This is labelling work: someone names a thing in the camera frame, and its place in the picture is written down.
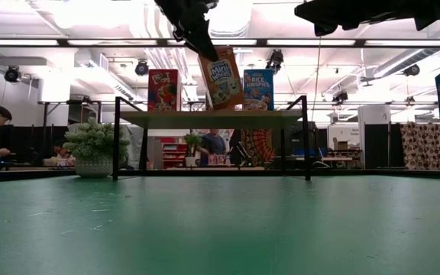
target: ceiling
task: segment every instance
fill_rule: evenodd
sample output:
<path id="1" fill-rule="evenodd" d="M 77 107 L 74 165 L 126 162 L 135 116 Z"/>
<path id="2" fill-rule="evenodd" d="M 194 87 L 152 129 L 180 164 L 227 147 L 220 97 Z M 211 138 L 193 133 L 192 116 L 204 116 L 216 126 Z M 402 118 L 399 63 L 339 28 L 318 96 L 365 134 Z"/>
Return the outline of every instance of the ceiling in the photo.
<path id="1" fill-rule="evenodd" d="M 93 10 L 88 10 L 89 0 L 74 0 L 78 5 L 70 6 L 69 2 L 62 1 L 22 1 L 0 0 L 0 37 L 170 37 L 171 26 L 164 23 L 164 18 L 158 8 L 147 0 L 108 1 L 93 0 Z M 229 18 L 230 7 L 234 0 L 221 0 L 225 6 L 219 6 L 218 12 L 210 19 L 212 24 L 225 22 Z M 252 38 L 315 38 L 313 26 L 308 21 L 294 15 L 293 9 L 301 1 L 274 1 L 252 0 L 246 1 L 244 12 L 237 17 L 244 16 L 247 22 L 247 32 L 243 37 Z M 65 17 L 74 18 L 66 21 Z M 423 31 L 416 31 L 412 20 L 389 21 L 375 25 L 361 25 L 352 31 L 338 29 L 326 38 L 396 38 L 396 39 L 425 39 L 437 38 L 440 31 L 440 21 L 435 22 Z M 264 68 L 269 57 L 270 48 L 242 48 L 238 56 L 238 66 L 242 71 L 248 68 Z M 372 86 L 364 87 L 359 81 L 367 70 L 385 64 L 394 57 L 405 52 L 405 49 L 307 49 L 287 48 L 283 50 L 284 65 L 275 75 L 275 102 L 279 108 L 286 107 L 286 102 L 293 101 L 305 93 L 309 101 L 331 101 L 332 95 L 340 89 L 349 94 L 349 101 L 403 101 L 408 95 L 414 95 L 418 102 L 436 101 L 434 78 L 440 73 L 440 51 L 418 64 L 421 73 L 418 76 L 405 77 L 393 74 L 386 78 L 372 81 Z M 75 49 L 0 49 L 1 57 L 43 57 L 49 62 L 60 65 L 63 54 L 71 54 Z M 90 49 L 94 57 L 103 54 L 110 61 L 110 70 L 126 85 L 130 86 L 137 95 L 146 96 L 147 77 L 137 76 L 134 68 L 138 60 L 148 60 L 150 68 L 154 68 L 150 54 L 144 48 L 93 48 Z M 188 68 L 189 81 L 198 85 L 195 95 L 188 95 L 189 99 L 205 97 L 198 56 L 191 50 L 184 51 Z M 177 68 L 174 56 L 169 49 L 164 49 L 163 57 L 170 61 L 173 68 Z M 87 79 L 82 73 L 76 73 L 76 82 L 73 91 L 87 93 L 91 96 L 113 95 L 113 91 L 100 85 L 94 79 Z M 337 86 L 343 79 L 350 79 L 343 87 Z M 330 107 L 316 106 L 317 118 L 323 118 L 332 112 Z M 341 113 L 354 114 L 354 108 L 343 108 Z"/>

